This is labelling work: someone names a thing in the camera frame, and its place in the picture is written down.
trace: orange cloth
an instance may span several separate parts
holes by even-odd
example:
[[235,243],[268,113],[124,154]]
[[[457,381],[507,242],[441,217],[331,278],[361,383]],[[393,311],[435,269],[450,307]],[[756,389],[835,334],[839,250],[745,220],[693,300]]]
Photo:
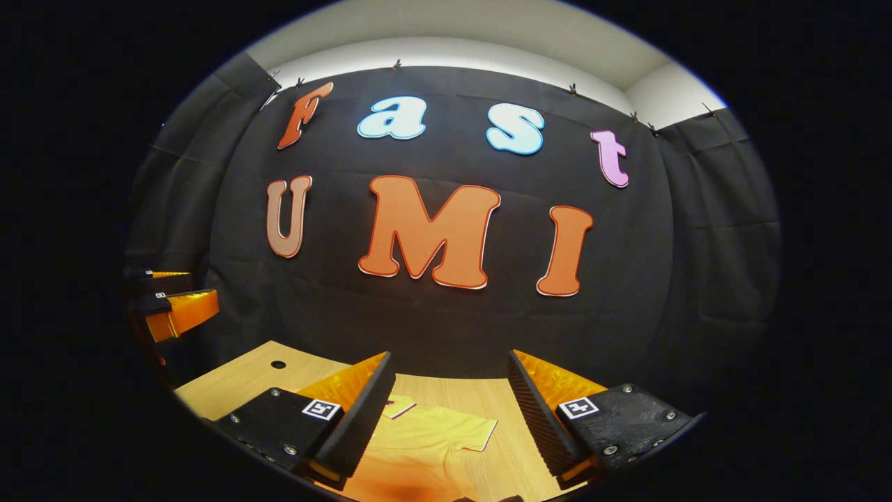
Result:
[[452,502],[476,499],[474,486],[455,452],[483,451],[496,420],[463,414],[442,406],[410,406],[411,398],[391,396],[366,453],[347,480],[345,497],[362,502]]

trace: white wall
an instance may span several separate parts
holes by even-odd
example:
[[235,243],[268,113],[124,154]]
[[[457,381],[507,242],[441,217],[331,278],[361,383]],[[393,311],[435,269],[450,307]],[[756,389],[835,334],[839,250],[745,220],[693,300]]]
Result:
[[582,70],[513,47],[463,38],[386,38],[340,46],[310,54],[273,68],[282,88],[298,78],[323,79],[351,71],[403,66],[452,66],[498,71],[569,89],[622,113],[638,112],[639,120],[661,129],[667,125],[726,105],[697,77],[677,63],[669,63],[623,92]]
[[279,71],[283,88],[351,71],[389,68],[400,59],[403,66],[454,66],[498,71],[565,88],[623,113],[633,108],[625,93],[584,71],[537,54],[512,47],[463,38],[405,37],[360,42],[318,52],[265,70]]
[[639,118],[657,129],[728,105],[690,71],[669,63],[625,92]]

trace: light blue letter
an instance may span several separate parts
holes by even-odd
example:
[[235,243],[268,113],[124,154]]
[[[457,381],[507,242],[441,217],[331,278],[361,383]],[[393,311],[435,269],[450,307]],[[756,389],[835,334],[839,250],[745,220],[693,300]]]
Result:
[[[396,105],[395,110],[388,108]],[[356,131],[364,138],[383,138],[390,135],[397,139],[412,139],[425,132],[421,123],[427,103],[414,96],[396,96],[372,105],[372,113],[359,123]]]
[[500,103],[490,108],[486,139],[496,150],[510,150],[520,155],[535,154],[542,148],[540,129],[545,119],[532,108]]

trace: pink letter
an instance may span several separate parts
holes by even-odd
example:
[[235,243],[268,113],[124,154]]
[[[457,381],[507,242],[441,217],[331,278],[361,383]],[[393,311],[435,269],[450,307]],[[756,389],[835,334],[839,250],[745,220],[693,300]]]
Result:
[[619,170],[619,157],[625,157],[625,146],[617,143],[616,136],[609,130],[593,131],[591,140],[598,143],[598,156],[604,178],[614,187],[625,188],[629,184],[629,175]]

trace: orange letter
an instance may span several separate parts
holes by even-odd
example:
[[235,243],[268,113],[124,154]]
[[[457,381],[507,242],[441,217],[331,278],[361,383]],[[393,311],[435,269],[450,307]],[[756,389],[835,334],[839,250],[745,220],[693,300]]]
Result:
[[464,185],[452,192],[431,220],[415,181],[405,176],[378,176],[369,187],[378,197],[368,255],[359,269],[370,275],[393,277],[400,265],[393,260],[393,239],[400,243],[409,276],[418,279],[437,251],[445,245],[442,263],[431,276],[453,288],[486,286],[483,245],[492,210],[501,197],[489,188]]
[[298,176],[291,180],[291,230],[288,237],[282,235],[279,217],[282,213],[282,194],[285,193],[284,181],[273,181],[267,187],[269,203],[267,204],[267,240],[273,251],[285,258],[297,255],[301,250],[303,239],[303,201],[307,198],[307,190],[313,184],[310,176]]
[[279,150],[286,146],[291,146],[301,138],[301,124],[307,123],[316,112],[316,106],[319,104],[321,97],[328,96],[328,93],[335,88],[335,84],[328,82],[321,88],[314,90],[308,95],[294,102],[294,113],[291,120],[288,121],[288,127],[285,128],[285,135],[279,139]]
[[545,277],[536,283],[536,290],[549,297],[571,297],[579,292],[579,258],[585,231],[594,224],[591,215],[569,205],[556,205],[549,211],[555,223],[555,242]]

